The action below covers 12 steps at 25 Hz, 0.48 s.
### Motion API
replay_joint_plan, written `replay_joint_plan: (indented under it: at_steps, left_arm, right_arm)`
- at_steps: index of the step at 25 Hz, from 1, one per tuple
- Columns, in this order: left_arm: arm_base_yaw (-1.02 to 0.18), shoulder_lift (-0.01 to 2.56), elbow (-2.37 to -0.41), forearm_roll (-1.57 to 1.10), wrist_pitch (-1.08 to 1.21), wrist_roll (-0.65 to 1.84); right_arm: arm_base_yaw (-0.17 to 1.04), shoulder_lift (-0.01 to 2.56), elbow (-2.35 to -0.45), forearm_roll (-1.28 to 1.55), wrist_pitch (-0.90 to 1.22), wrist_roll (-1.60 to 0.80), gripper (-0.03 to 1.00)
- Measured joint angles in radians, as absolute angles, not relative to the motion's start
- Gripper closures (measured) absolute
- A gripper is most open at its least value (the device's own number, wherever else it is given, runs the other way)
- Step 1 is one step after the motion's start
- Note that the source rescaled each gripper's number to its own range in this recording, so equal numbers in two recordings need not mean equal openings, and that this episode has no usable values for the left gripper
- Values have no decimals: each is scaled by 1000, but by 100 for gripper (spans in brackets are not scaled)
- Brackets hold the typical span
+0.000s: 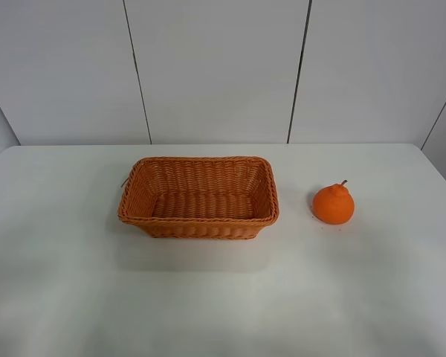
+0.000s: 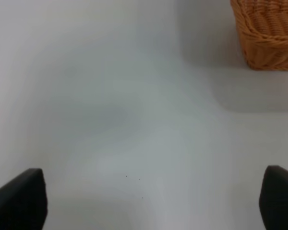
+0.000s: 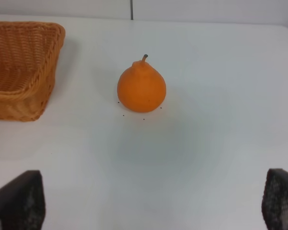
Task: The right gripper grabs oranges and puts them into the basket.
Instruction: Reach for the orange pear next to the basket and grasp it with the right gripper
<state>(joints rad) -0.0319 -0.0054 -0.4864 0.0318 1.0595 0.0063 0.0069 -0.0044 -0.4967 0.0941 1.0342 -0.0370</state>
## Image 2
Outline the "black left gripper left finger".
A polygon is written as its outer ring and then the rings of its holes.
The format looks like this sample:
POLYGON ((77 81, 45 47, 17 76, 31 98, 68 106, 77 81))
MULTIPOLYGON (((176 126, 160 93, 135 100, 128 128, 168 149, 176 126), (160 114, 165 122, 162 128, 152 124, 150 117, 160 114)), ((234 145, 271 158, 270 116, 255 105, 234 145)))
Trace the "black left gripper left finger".
POLYGON ((28 169, 0 188, 0 230, 41 230, 47 215, 42 169, 28 169))

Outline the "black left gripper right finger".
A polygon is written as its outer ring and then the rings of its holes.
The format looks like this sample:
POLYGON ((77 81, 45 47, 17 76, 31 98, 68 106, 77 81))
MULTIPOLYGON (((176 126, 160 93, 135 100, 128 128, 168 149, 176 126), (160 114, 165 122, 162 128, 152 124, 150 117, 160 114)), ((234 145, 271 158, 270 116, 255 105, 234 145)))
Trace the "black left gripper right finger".
POLYGON ((267 230, 288 230, 288 170, 277 165, 266 168, 259 209, 267 230))

